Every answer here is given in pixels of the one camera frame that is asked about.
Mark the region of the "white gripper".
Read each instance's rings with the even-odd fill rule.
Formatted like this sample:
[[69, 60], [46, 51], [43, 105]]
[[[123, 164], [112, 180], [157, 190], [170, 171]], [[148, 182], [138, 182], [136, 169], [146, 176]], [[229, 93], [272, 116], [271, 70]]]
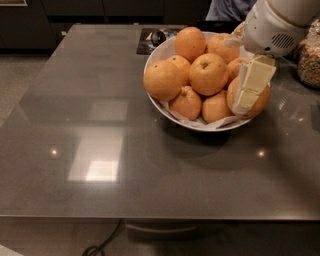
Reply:
[[247, 114], [271, 81], [275, 59], [289, 54], [303, 39], [309, 23], [309, 0], [257, 0], [246, 20], [225, 39], [228, 48], [255, 55], [240, 67], [232, 112]]

